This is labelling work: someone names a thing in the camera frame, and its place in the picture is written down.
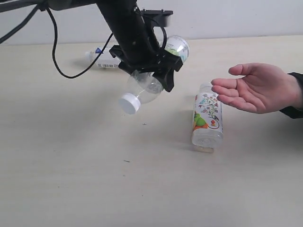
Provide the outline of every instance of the open palm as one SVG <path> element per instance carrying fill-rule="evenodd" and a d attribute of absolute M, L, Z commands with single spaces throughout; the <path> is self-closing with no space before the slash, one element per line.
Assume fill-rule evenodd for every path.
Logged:
<path fill-rule="evenodd" d="M 269 113 L 288 106 L 301 107 L 302 92 L 297 80 L 279 67 L 262 63 L 239 64 L 229 69 L 237 79 L 214 79 L 218 99 L 251 113 Z"/>

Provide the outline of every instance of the light wooden table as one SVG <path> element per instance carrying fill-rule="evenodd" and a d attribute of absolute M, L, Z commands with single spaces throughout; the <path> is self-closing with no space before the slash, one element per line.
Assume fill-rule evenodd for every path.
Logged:
<path fill-rule="evenodd" d="M 303 36 L 189 44 L 173 91 L 134 116 L 117 104 L 127 74 L 68 80 L 50 45 L 0 47 L 0 226 L 303 226 L 303 120 L 224 106 L 222 147 L 190 143 L 199 84 L 237 63 L 303 72 Z M 96 46 L 59 45 L 63 71 Z"/>

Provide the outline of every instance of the plastic bottle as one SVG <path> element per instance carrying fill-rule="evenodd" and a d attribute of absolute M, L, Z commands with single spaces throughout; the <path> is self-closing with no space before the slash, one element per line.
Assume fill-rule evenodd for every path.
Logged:
<path fill-rule="evenodd" d="M 211 153 L 222 144 L 222 103 L 217 97 L 211 83 L 202 84 L 195 97 L 192 143 L 196 150 Z"/>
<path fill-rule="evenodd" d="M 120 60 L 118 58 L 113 58 L 112 55 L 109 53 L 111 47 L 105 48 L 103 54 L 100 55 L 98 60 L 96 61 L 96 65 L 100 68 L 119 68 Z M 86 60 L 89 63 L 92 63 L 95 58 L 100 54 L 102 48 L 97 48 L 95 51 L 86 52 Z"/>
<path fill-rule="evenodd" d="M 167 39 L 166 51 L 180 56 L 185 62 L 189 56 L 189 45 L 177 35 Z M 127 82 L 126 92 L 119 99 L 119 104 L 127 114 L 135 114 L 142 104 L 149 103 L 163 91 L 162 84 L 154 78 L 152 72 L 138 73 L 135 71 Z"/>

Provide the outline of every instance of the barcode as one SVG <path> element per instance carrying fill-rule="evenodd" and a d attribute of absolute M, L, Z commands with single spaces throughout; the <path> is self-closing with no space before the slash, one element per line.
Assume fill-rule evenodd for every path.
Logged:
<path fill-rule="evenodd" d="M 111 65 L 111 64 L 98 64 L 101 68 L 118 68 L 119 66 L 117 64 Z"/>

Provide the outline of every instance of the floral bottle label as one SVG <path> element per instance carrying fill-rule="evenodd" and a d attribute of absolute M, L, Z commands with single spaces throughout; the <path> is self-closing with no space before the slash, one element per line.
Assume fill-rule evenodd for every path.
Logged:
<path fill-rule="evenodd" d="M 195 97 L 193 131 L 213 129 L 223 133 L 222 104 L 215 93 L 200 93 Z"/>

